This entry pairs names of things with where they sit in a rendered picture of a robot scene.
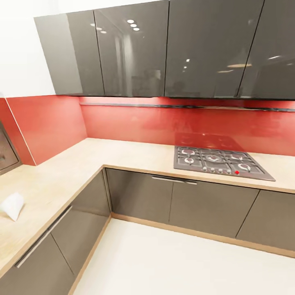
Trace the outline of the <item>paper coffee filter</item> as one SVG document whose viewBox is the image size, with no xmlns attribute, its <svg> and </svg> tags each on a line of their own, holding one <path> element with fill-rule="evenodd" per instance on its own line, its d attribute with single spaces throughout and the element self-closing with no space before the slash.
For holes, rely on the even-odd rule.
<svg viewBox="0 0 295 295">
<path fill-rule="evenodd" d="M 7 213 L 14 221 L 18 219 L 19 212 L 25 203 L 25 198 L 15 192 L 0 205 L 0 209 Z"/>
</svg>

